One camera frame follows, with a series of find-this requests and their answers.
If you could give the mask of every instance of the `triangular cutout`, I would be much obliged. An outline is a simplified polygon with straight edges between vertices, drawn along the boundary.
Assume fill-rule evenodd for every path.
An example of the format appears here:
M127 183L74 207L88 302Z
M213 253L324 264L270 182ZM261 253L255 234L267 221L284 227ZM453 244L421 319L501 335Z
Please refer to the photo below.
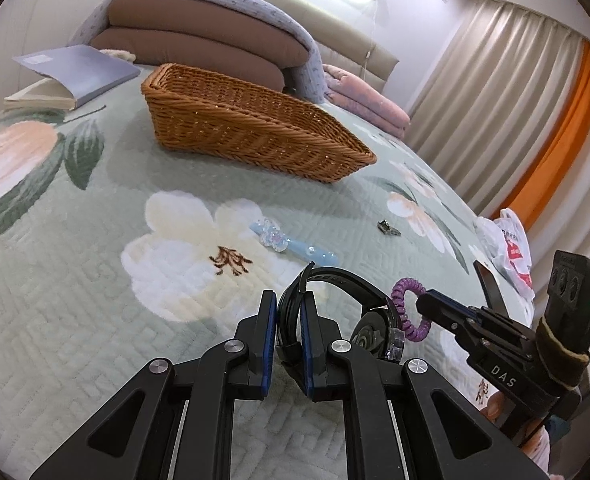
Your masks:
M434 391L431 398L455 458L463 460L491 447L489 436L480 430L443 392Z
M115 458L126 451L146 394L139 390L126 399L88 438L88 445Z

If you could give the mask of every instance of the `brown pillow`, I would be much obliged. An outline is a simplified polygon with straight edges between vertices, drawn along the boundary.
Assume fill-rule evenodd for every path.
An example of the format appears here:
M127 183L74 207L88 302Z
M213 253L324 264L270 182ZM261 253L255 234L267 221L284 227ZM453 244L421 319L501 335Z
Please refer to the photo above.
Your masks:
M218 41L263 57L278 68L301 66L309 59L306 48L287 32L201 0L113 0L108 20L113 27L183 32Z
M166 30L109 27L91 41L99 50L128 50L147 65L179 63L230 75L281 92L284 77L277 66L246 50L213 40Z

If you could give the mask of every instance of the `floral bedspread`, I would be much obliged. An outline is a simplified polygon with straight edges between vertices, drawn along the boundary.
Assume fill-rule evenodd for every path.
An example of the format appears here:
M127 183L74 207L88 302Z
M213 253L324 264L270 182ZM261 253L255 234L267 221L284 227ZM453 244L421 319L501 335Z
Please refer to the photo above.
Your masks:
M284 290L306 261L262 245L250 229L259 219L382 290L413 277L484 304L473 213L403 143L324 104L379 159L334 185L169 153L139 91L147 73L66 118L0 114L0 467L16 480L150 359L200 356L256 311L262 290ZM401 235L382 234L382 219ZM495 274L511 316L530 322L532 307ZM315 291L349 336L357 305ZM438 327L407 343L413 356L478 406L492 393ZM345 477L341 404L308 402L276 366L266 401L237 404L232 478Z

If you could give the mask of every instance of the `purple hair tie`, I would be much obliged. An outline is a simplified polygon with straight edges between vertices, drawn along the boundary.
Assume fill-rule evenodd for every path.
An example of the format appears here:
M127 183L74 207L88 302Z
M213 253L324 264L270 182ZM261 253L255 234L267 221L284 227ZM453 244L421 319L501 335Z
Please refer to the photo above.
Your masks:
M413 343L419 343L426 339L429 330L431 329L431 321L422 316L422 321L419 323L419 327L415 327L406 316L406 307L404 306L404 295L407 290L410 290L416 296L426 292L424 285L413 278L402 278L393 287L393 292L390 297L393 300L393 304L399 313L401 322L401 330L406 334L406 338Z

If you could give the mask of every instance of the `orange curtain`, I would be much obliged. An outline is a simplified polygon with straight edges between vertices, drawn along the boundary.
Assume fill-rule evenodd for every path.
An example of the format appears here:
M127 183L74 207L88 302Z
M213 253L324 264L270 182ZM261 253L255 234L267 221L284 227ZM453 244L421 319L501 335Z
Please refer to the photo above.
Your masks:
M590 131L590 42L584 40L582 62L568 102L536 160L504 200L528 230L570 169Z

